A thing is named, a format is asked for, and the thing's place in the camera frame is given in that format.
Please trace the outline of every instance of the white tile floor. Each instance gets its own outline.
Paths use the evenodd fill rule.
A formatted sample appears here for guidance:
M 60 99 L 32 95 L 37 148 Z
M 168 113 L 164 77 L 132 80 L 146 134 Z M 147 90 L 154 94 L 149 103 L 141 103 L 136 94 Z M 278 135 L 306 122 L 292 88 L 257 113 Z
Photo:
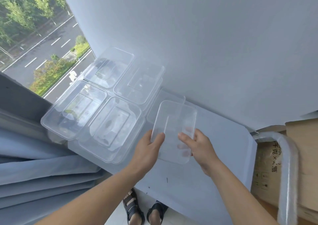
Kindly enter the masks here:
M 147 194 L 135 189 L 138 196 L 138 202 L 145 216 L 148 209 L 155 203 L 155 199 Z M 118 205 L 113 214 L 109 217 L 105 225 L 127 225 L 127 215 L 122 203 Z M 193 220 L 183 216 L 182 214 L 168 208 L 164 215 L 162 225 L 197 225 Z

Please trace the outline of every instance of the lane marking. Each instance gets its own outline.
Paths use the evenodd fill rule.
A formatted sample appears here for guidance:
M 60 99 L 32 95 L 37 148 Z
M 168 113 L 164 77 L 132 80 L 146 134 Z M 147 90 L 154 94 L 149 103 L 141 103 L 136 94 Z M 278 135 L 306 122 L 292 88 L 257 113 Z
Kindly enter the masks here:
M 60 27 L 62 27 L 67 21 L 69 21 L 71 18 L 73 18 L 74 15 L 69 17 L 64 23 L 62 23 L 60 26 L 58 26 L 56 29 L 54 29 L 52 32 L 50 32 L 45 38 L 43 38 L 40 42 L 35 44 L 32 48 L 30 48 L 28 51 L 26 51 L 24 54 L 22 54 L 19 58 L 16 59 L 12 64 L 10 64 L 8 67 L 6 67 L 2 72 L 6 71 L 9 69 L 12 65 L 14 65 L 19 59 L 21 59 L 24 55 L 26 55 L 28 52 L 30 52 L 32 49 L 34 49 L 36 46 L 38 46 L 43 40 L 45 40 L 47 37 L 49 37 L 52 33 L 54 33 L 56 30 L 58 30 Z
M 44 62 L 43 63 L 41 63 L 35 70 L 37 70 L 39 67 L 41 67 L 45 62 L 47 61 L 47 59 L 46 60 L 44 60 Z
M 33 62 L 34 60 L 36 60 L 36 59 L 37 59 L 37 57 L 35 57 L 34 59 L 32 59 L 30 63 L 32 63 L 32 62 Z M 25 67 L 25 68 L 28 67 L 28 65 L 29 65 L 30 63 L 28 63 L 28 64 L 27 64 L 26 66 L 24 66 L 24 67 Z
M 61 46 L 61 48 L 62 48 L 64 45 L 66 45 L 69 41 L 70 41 L 70 39 L 67 40 L 66 43 Z
M 51 44 L 51 46 L 52 46 L 53 44 L 55 44 L 60 38 L 61 38 L 61 37 L 59 37 L 57 40 L 55 40 L 55 41 Z
M 64 56 L 63 56 L 62 58 L 64 58 L 66 55 L 68 55 L 69 52 L 70 52 L 70 51 L 68 51 L 66 54 L 64 54 Z
M 90 51 L 83 57 L 83 59 L 86 58 L 86 56 L 89 55 L 90 52 L 92 52 L 92 50 L 90 50 Z M 59 82 L 58 82 L 57 84 L 55 84 L 55 86 L 53 86 L 52 89 L 50 89 L 50 90 L 45 94 L 45 96 L 43 96 L 43 98 L 45 99 L 45 98 L 70 74 L 70 72 L 72 72 L 72 71 L 77 67 L 77 65 L 79 65 L 79 64 L 83 61 L 83 59 L 77 61 L 77 63 L 74 65 L 74 67 L 73 67 L 69 72 L 65 73 L 65 75 L 59 80 Z

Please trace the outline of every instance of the person's left hand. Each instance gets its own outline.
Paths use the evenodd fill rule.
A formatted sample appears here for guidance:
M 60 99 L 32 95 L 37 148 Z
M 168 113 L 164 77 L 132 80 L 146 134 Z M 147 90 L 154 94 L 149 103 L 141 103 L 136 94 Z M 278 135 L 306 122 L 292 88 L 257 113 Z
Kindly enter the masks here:
M 147 133 L 138 142 L 133 158 L 131 159 L 129 166 L 132 169 L 137 169 L 143 177 L 154 166 L 158 159 L 159 149 L 164 142 L 165 134 L 160 133 L 151 143 L 152 130 Z

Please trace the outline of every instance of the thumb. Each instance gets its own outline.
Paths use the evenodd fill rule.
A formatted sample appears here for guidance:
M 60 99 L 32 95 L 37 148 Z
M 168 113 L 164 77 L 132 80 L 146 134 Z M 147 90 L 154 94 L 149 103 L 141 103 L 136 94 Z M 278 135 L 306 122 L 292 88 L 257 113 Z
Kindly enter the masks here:
M 191 139 L 188 135 L 184 134 L 183 132 L 178 133 L 178 138 L 191 149 L 196 145 L 196 141 Z
M 164 142 L 165 134 L 163 132 L 157 134 L 155 140 L 153 141 L 152 145 L 156 147 L 158 150 L 161 147 L 162 143 Z

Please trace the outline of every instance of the street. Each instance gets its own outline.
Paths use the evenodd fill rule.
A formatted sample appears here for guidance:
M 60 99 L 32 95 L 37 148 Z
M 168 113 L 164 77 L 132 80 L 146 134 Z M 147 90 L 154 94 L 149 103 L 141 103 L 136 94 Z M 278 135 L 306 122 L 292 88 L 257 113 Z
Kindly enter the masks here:
M 56 54 L 60 58 L 64 57 L 75 45 L 75 40 L 78 35 L 84 34 L 73 17 L 5 70 L 4 73 L 26 88 L 29 88 L 34 79 L 34 71 L 40 68 L 46 60 L 49 60 L 52 54 Z M 88 60 L 90 60 L 90 63 L 94 60 L 93 52 L 91 52 L 78 67 L 84 67 L 86 65 L 86 68 L 90 64 Z
M 74 70 L 79 76 L 95 59 L 95 56 L 92 51 L 87 54 L 87 56 L 83 57 L 81 61 L 75 65 L 71 70 Z M 63 94 L 63 92 L 70 86 L 71 80 L 69 78 L 69 73 L 67 72 L 67 75 L 64 76 L 62 79 L 60 79 L 55 86 L 53 86 L 46 95 L 43 96 L 44 99 L 48 100 L 52 104 Z

